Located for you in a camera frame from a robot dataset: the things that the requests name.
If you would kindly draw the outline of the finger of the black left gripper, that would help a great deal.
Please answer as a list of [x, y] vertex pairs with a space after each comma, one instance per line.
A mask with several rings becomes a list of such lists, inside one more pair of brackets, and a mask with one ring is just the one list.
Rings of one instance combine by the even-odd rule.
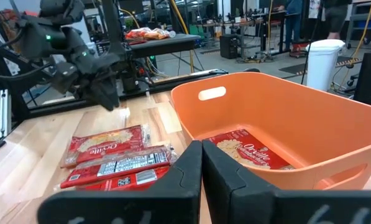
[[104, 79], [101, 82], [101, 86], [103, 88], [103, 95], [105, 97], [103, 106], [109, 111], [119, 107], [120, 102], [117, 94], [117, 83], [115, 76]]
[[84, 100], [92, 101], [98, 105], [102, 104], [99, 94], [96, 93], [94, 85], [87, 79], [80, 80], [80, 97]]

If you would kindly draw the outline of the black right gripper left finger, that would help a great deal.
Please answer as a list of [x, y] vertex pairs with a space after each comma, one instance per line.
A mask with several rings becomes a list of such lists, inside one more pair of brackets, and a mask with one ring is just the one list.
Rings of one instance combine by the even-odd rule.
[[168, 172], [143, 191], [69, 190], [45, 199], [38, 224], [198, 224], [202, 143], [192, 141]]

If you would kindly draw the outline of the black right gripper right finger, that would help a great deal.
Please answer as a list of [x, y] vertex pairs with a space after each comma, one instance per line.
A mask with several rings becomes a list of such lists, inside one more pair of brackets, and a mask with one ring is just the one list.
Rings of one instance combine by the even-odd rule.
[[202, 144], [212, 224], [371, 224], [371, 190], [281, 190]]

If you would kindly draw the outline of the red Orville popcorn bag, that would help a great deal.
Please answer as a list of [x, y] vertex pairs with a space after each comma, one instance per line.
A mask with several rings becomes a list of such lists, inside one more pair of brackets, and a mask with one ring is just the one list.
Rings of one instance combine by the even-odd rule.
[[73, 136], [61, 167], [75, 167], [83, 162], [110, 154], [139, 151], [150, 146], [150, 128], [140, 124], [90, 136]]
[[161, 179], [169, 170], [170, 166], [157, 167], [154, 169], [134, 172], [112, 179], [104, 180], [89, 185], [75, 187], [76, 190], [145, 190]]
[[210, 137], [209, 140], [237, 162], [261, 169], [292, 170], [294, 167], [245, 129]]
[[110, 154], [77, 165], [59, 185], [61, 189], [93, 184], [121, 175], [172, 165], [177, 154], [168, 145], [146, 147], [140, 151]]

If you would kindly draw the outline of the orange snack bags pile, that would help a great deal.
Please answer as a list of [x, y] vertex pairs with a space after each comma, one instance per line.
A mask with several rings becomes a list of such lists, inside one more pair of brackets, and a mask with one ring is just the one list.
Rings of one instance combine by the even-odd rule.
[[174, 38], [175, 36], [176, 32], [173, 30], [168, 31], [160, 28], [150, 29], [148, 27], [142, 27], [129, 31], [125, 35], [125, 38], [127, 40], [162, 40]]

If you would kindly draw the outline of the black background table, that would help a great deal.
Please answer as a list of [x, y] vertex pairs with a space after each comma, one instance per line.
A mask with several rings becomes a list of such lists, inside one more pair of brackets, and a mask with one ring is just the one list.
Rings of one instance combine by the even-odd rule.
[[149, 40], [142, 44], [131, 45], [130, 48], [134, 58], [144, 58], [193, 50], [196, 40], [200, 38], [199, 35], [177, 34], [174, 38]]

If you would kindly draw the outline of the orange plastic basket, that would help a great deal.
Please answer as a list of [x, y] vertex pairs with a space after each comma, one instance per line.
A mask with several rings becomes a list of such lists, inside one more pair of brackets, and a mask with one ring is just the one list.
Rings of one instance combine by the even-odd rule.
[[246, 129], [292, 170], [253, 168], [281, 189], [356, 190], [371, 176], [371, 106], [263, 73], [175, 87], [187, 141]]

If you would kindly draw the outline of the black computer tower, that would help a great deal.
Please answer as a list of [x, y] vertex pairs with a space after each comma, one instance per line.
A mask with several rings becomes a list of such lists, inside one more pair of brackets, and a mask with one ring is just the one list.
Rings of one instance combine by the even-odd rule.
[[219, 38], [220, 56], [226, 59], [241, 57], [239, 52], [240, 36], [237, 34], [224, 34]]

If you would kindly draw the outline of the white trash bin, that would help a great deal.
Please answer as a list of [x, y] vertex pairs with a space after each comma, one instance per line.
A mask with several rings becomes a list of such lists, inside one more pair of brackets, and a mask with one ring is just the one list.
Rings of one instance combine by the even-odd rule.
[[324, 39], [312, 42], [307, 46], [306, 85], [308, 87], [328, 91], [332, 71], [345, 44], [339, 39]]

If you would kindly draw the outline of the red crate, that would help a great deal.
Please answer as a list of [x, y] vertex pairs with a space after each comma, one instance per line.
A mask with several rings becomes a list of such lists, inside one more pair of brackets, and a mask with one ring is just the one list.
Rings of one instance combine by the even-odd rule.
[[290, 56], [294, 58], [305, 57], [308, 53], [307, 46], [308, 42], [299, 41], [291, 44]]

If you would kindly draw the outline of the person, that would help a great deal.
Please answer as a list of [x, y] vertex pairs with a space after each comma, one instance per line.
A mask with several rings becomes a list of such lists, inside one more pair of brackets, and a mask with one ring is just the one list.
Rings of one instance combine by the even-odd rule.
[[290, 45], [300, 39], [303, 0], [286, 0], [286, 3], [278, 6], [278, 10], [286, 11], [286, 14], [290, 15], [285, 19], [285, 49], [290, 50]]
[[325, 20], [329, 24], [327, 39], [340, 39], [345, 23], [348, 6], [352, 0], [323, 0]]

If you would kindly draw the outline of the grey shelf rack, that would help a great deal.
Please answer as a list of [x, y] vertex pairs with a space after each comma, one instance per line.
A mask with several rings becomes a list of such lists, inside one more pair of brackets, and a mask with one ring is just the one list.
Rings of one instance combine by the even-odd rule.
[[354, 32], [360, 32], [364, 45], [371, 44], [371, 0], [352, 0], [350, 5], [349, 25], [346, 35], [347, 48], [351, 48]]

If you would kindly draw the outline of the black upright frame post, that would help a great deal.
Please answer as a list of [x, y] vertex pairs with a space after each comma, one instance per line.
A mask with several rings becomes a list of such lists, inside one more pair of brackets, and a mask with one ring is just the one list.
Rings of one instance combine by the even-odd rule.
[[124, 54], [125, 50], [121, 44], [122, 26], [119, 22], [118, 8], [115, 0], [101, 0], [103, 7], [108, 37], [110, 41], [110, 52], [115, 54]]

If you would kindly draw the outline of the black frame rail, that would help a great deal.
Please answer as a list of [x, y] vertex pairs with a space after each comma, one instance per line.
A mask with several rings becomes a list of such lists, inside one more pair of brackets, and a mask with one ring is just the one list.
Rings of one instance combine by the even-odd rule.
[[[229, 72], [223, 69], [212, 69], [205, 70], [202, 72], [196, 72], [188, 75], [175, 76], [170, 78], [164, 78], [157, 80], [154, 86], [148, 86], [145, 83], [140, 83], [140, 90], [133, 91], [131, 93], [123, 93], [121, 82], [117, 86], [117, 93], [119, 101], [129, 100], [131, 98], [137, 98], [146, 95], [146, 93], [154, 94], [168, 90], [172, 90], [178, 85], [202, 80], [205, 78], [212, 78], [220, 75], [228, 74]], [[30, 114], [26, 119], [38, 118], [41, 116], [48, 116], [51, 114], [67, 112], [71, 110], [82, 109], [90, 106], [96, 106], [97, 103], [87, 100], [77, 100], [72, 97], [60, 98], [59, 101], [49, 103], [42, 106], [36, 106], [31, 108]]]

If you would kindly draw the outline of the silver aluminium extrusion post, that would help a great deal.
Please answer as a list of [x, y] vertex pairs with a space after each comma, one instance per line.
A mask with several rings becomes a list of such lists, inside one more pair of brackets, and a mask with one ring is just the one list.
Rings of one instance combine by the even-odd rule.
[[11, 95], [9, 90], [0, 91], [0, 138], [6, 137], [12, 129]]

